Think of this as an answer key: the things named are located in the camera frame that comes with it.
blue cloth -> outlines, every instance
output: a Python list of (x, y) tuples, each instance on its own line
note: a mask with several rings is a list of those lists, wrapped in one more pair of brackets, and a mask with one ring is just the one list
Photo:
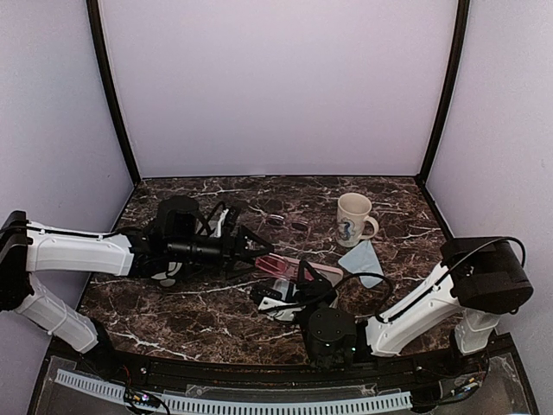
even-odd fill
[[(384, 275), (382, 267), (378, 262), (377, 253), (374, 252), (370, 240), (363, 240), (355, 246), (350, 252), (338, 260), (338, 264), (352, 274), (356, 272), (374, 272), (378, 275)], [(376, 277), (361, 277), (361, 283), (366, 288), (372, 288), (382, 280)]]

tabletop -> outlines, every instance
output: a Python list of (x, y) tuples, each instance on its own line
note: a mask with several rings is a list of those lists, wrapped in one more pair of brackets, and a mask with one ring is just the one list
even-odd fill
[[(272, 176), (150, 179), (130, 198), (118, 227), (143, 227), (159, 201), (188, 195), (207, 214), (218, 201), (241, 207), (239, 223), (256, 231), (267, 214), (305, 220), (304, 233), (260, 233), (276, 253), (338, 266), (348, 249), (334, 239), (340, 195), (357, 192), (372, 201), (380, 231), (372, 239), (385, 276), (395, 284), (385, 308), (415, 289), (441, 260), (445, 238), (423, 195), (410, 177)], [(94, 274), (79, 311), (107, 328), (119, 350), (177, 360), (238, 364), (301, 364), (307, 361), (299, 329), (284, 327), (257, 312), (250, 300), (251, 275), (227, 280), (205, 271), (169, 288), (151, 279)], [(368, 290), (358, 280), (340, 288), (338, 308), (370, 316), (385, 294), (384, 284)], [(448, 346), (458, 316), (435, 326), (407, 345), (402, 354)]]

white mug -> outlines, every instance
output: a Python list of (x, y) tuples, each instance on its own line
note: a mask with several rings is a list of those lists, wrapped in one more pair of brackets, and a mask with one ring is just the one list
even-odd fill
[[(338, 231), (336, 240), (342, 246), (351, 248), (362, 239), (370, 239), (378, 232), (378, 222), (369, 216), (372, 203), (359, 193), (346, 193), (338, 199)], [(365, 223), (372, 225), (372, 234), (364, 235)]]

printed design on mug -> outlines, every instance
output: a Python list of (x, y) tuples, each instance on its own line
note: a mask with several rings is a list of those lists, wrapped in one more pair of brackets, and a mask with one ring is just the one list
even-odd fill
[(343, 218), (338, 224), (338, 236), (342, 240), (350, 240), (355, 234), (355, 224), (348, 218)]

white wall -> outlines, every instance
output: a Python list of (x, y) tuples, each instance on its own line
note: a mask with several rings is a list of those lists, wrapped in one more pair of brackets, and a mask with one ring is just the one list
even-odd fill
[[(14, 209), (58, 227), (109, 230), (131, 183), (105, 103), (86, 2), (0, 2), (0, 226)], [(42, 281), (75, 305), (81, 274)], [(49, 339), (0, 314), (1, 413), (26, 413)]]
[(534, 296), (513, 333), (542, 413), (553, 413), (553, 3), (475, 1), (429, 180), (456, 236), (513, 235)]
[(101, 5), (143, 176), (420, 169), (456, 1)]

